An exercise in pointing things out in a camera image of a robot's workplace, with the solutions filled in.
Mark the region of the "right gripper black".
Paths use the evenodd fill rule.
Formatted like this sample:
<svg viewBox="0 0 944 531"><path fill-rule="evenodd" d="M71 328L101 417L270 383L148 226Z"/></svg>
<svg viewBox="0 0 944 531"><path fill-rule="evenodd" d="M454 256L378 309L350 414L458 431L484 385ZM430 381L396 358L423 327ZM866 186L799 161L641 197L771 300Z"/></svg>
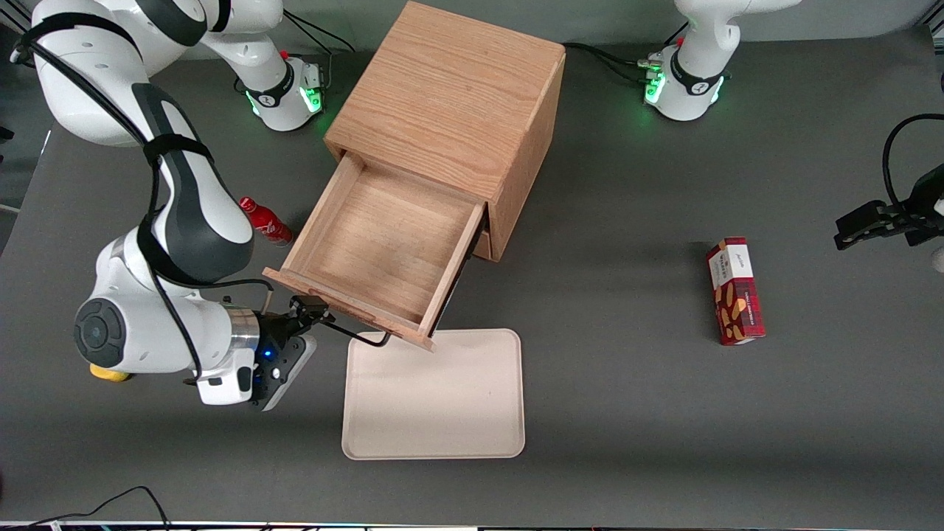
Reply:
<svg viewBox="0 0 944 531"><path fill-rule="evenodd" d="M292 296L290 310L279 315L257 312L257 358L277 358L292 337L306 332L307 325L300 316L309 316L310 326L327 326L335 322L335 317L328 313L327 303L320 296Z"/></svg>

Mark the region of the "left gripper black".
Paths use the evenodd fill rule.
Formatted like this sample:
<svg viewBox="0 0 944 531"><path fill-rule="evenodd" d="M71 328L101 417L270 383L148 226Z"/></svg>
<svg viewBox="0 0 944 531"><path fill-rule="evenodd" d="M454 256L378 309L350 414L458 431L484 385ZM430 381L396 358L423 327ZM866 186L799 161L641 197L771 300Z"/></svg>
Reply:
<svg viewBox="0 0 944 531"><path fill-rule="evenodd" d="M937 166L919 178L906 199L906 209L918 229L906 233L908 246L918 246L942 236L943 166ZM909 225L900 209L884 201L869 201L836 221L836 248L846 251L850 246L870 239L885 238L906 232Z"/></svg>

